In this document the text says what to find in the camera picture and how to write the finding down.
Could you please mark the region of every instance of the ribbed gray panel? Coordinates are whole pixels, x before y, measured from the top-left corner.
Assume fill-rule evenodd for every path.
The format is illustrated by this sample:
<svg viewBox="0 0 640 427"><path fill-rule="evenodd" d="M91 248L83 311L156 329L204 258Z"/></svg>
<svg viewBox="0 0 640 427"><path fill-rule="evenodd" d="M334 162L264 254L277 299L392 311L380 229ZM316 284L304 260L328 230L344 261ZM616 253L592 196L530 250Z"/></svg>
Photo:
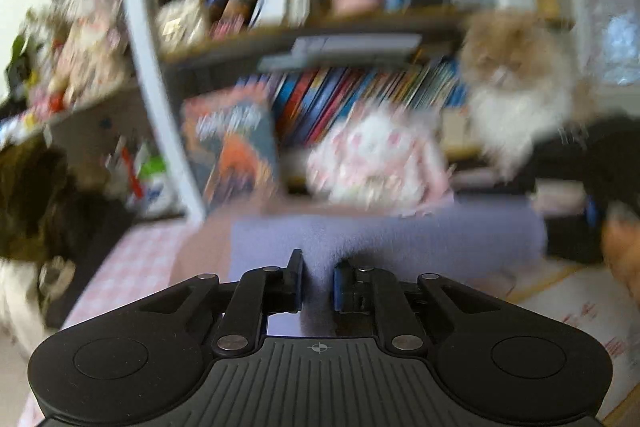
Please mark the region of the ribbed gray panel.
<svg viewBox="0 0 640 427"><path fill-rule="evenodd" d="M458 406L422 362L390 357L372 339L278 338L249 357L216 363L186 402L138 425L504 427ZM570 427L597 425L583 419Z"/></svg>

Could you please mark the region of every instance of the pink gingham tablecloth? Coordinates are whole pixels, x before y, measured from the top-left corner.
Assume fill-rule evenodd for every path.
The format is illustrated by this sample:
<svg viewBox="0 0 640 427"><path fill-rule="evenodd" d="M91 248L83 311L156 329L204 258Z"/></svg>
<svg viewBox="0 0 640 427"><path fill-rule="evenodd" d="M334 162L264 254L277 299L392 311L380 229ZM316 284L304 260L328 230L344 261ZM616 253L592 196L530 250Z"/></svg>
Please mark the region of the pink gingham tablecloth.
<svg viewBox="0 0 640 427"><path fill-rule="evenodd" d="M102 315L167 288L175 257L196 226L184 220L130 229L102 263L67 317L63 328ZM18 427L44 419L30 393Z"/></svg>

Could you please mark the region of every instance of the crosshair symbol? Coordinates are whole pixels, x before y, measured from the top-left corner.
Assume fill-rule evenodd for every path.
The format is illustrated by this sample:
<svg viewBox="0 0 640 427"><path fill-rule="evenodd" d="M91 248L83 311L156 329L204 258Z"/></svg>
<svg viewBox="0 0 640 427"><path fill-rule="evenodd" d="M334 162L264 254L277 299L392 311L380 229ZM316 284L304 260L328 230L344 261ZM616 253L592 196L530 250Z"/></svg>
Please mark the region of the crosshair symbol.
<svg viewBox="0 0 640 427"><path fill-rule="evenodd" d="M320 353L324 353L327 349L330 348L326 344L317 343L313 346L309 346L309 349L313 349L319 355Z"/></svg>

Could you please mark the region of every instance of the row of books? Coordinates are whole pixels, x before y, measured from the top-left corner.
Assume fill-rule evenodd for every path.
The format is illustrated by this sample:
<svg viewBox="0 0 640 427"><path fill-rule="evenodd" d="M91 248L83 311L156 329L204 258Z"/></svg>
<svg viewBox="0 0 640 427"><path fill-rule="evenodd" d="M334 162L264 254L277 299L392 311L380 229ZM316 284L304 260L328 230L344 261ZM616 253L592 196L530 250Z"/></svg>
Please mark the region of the row of books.
<svg viewBox="0 0 640 427"><path fill-rule="evenodd" d="M321 140L357 100L390 102L410 109L462 105L464 88L455 63L438 60L402 67L334 67L252 74L238 86L266 82L281 147L307 147Z"/></svg>

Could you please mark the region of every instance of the purple cloth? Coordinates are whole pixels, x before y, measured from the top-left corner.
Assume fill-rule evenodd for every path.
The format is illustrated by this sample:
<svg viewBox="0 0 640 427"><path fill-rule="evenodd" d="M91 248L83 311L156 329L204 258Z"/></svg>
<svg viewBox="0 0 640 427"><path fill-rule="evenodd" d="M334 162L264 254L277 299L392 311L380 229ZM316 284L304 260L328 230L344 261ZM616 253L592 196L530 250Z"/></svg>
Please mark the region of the purple cloth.
<svg viewBox="0 0 640 427"><path fill-rule="evenodd" d="M398 280L415 282L432 272L465 282L539 259L546 233L527 198L493 196L424 217L246 218L236 222L231 241L229 280L260 266L286 266L291 251L302 249L302 312L273 315L268 333L319 337L335 334L330 293L342 259L390 270Z"/></svg>

